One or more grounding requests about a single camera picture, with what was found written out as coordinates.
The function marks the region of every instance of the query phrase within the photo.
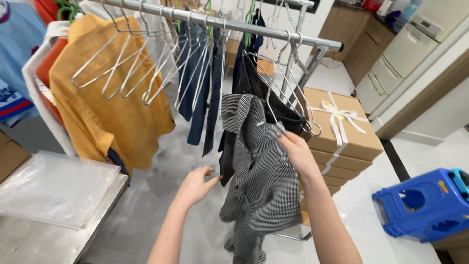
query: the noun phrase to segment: red item on counter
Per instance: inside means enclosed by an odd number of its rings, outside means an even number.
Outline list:
[[[375,0],[366,0],[365,3],[363,4],[363,8],[371,12],[378,11],[380,6],[381,6],[381,3]]]

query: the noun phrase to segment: plastic bag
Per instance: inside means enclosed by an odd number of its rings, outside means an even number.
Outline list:
[[[0,213],[80,229],[119,171],[41,150],[0,184]]]

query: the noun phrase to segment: blue bottle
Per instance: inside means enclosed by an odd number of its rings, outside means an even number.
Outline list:
[[[422,4],[423,0],[411,0],[410,4],[407,6],[406,10],[399,16],[393,26],[393,30],[397,33],[401,31],[407,21],[414,15],[417,11],[417,7]]]

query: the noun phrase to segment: wooden door frame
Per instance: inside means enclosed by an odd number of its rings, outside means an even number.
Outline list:
[[[384,124],[376,135],[390,140],[469,77],[469,49]]]

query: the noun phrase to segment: red stripe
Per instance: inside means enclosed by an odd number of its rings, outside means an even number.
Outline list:
[[[21,103],[13,106],[11,108],[8,108],[6,110],[1,111],[0,116],[5,116],[5,115],[8,115],[8,114],[11,114],[15,111],[18,111],[19,109],[21,109],[23,107],[29,106],[30,104],[32,104],[32,103],[29,100],[22,101]]]

